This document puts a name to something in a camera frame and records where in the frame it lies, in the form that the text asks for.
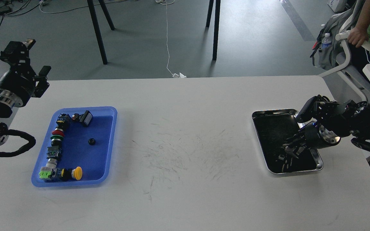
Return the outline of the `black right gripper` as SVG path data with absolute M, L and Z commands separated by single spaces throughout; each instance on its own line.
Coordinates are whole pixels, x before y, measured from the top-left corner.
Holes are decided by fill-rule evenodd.
M 326 129 L 321 124 L 307 124 L 304 126 L 304 134 L 297 133 L 286 139 L 283 144 L 283 152 L 278 159 L 285 161 L 288 157 L 299 159 L 302 152 L 307 148 L 327 148 L 336 146 L 341 141 L 341 137 L 334 132 Z

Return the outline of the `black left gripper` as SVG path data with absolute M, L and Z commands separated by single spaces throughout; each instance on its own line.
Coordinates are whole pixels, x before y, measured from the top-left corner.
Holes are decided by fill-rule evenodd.
M 24 107 L 30 98 L 41 98 L 50 84 L 47 75 L 51 66 L 43 66 L 36 75 L 30 65 L 29 51 L 37 41 L 10 41 L 0 52 L 0 60 L 9 64 L 0 78 L 0 103 L 8 107 Z

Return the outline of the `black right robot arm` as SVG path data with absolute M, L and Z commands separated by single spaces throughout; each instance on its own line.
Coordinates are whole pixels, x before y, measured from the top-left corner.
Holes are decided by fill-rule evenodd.
M 307 149 L 322 149 L 339 144 L 341 138 L 353 136 L 351 143 L 370 152 L 370 103 L 345 103 L 330 101 L 326 96 L 310 98 L 299 114 L 298 123 L 305 123 L 292 137 L 282 145 L 280 160 L 288 156 L 299 158 Z

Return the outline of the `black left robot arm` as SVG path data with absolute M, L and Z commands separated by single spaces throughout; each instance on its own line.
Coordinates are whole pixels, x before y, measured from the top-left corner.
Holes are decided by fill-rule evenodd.
M 47 75 L 50 66 L 43 66 L 37 74 L 30 65 L 29 51 L 36 43 L 35 39 L 24 42 L 11 41 L 1 51 L 0 60 L 9 64 L 10 69 L 0 78 L 0 118 L 9 118 L 14 107 L 24 107 L 30 98 L 41 98 L 49 88 Z M 0 146 L 9 136 L 18 136 L 27 143 L 13 152 L 0 152 L 0 157 L 14 157 L 27 152 L 36 144 L 36 139 L 23 131 L 10 130 L 0 122 Z

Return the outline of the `person's hand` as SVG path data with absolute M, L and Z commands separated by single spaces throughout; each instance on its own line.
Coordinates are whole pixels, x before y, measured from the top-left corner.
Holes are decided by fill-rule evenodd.
M 348 43 L 359 48 L 365 41 L 369 40 L 368 28 L 355 26 L 348 36 Z

